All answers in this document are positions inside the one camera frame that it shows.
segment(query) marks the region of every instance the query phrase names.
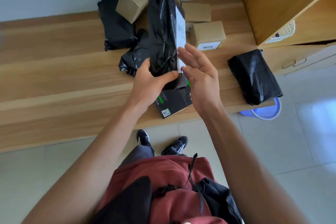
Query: blue trash bin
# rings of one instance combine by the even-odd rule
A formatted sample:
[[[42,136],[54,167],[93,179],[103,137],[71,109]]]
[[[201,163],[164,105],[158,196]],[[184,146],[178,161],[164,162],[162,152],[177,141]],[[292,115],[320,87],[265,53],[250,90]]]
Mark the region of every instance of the blue trash bin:
[[[279,98],[274,98],[275,105],[261,107],[247,111],[241,111],[240,114],[247,117],[254,117],[260,120],[273,120],[279,116],[281,112],[281,101]]]

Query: tiled floor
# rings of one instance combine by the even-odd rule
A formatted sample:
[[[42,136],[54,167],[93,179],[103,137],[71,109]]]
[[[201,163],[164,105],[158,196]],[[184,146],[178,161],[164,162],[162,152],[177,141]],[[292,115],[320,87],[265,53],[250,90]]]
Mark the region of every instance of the tiled floor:
[[[283,106],[273,121],[232,114],[252,149],[313,223],[336,219],[336,69],[279,77]],[[156,154],[188,136],[184,154],[198,153],[227,185],[202,120],[148,128]],[[84,139],[0,154],[0,223],[19,223],[92,142]],[[119,162],[136,146],[132,133]]]

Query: plastic wrap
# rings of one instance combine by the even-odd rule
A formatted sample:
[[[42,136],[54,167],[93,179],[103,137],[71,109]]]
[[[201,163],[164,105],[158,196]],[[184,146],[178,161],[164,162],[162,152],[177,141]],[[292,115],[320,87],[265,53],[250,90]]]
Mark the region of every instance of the plastic wrap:
[[[179,77],[167,83],[163,90],[185,87],[187,78],[180,70],[184,64],[177,57],[177,47],[186,43],[186,24],[184,11],[175,0],[149,0],[148,35],[152,75],[179,71]]]
[[[144,60],[149,58],[148,32],[142,28],[139,29],[137,38],[139,43],[121,56],[119,62],[120,71],[125,70],[131,76],[135,76]]]
[[[98,2],[100,19],[104,25],[105,50],[130,48],[137,42],[135,26],[116,12],[119,0]]]
[[[250,105],[282,97],[282,91],[263,58],[262,50],[254,50],[232,57],[229,67]]]

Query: person's left hand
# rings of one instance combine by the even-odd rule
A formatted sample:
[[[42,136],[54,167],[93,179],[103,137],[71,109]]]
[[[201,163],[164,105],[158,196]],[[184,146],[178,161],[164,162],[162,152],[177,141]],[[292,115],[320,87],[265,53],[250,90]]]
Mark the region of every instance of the person's left hand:
[[[179,73],[171,71],[162,76],[154,77],[149,71],[149,59],[146,59],[135,75],[135,81],[129,101],[145,111],[160,95],[166,83],[175,80]]]

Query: white plastic basket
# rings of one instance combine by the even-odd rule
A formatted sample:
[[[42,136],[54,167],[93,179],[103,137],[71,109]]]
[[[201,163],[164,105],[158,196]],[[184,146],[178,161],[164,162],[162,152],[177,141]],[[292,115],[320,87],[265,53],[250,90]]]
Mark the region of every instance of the white plastic basket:
[[[291,21],[289,24],[284,26],[278,33],[272,36],[271,39],[268,40],[265,44],[280,42],[283,39],[286,39],[294,35],[294,32],[295,32],[295,21]]]

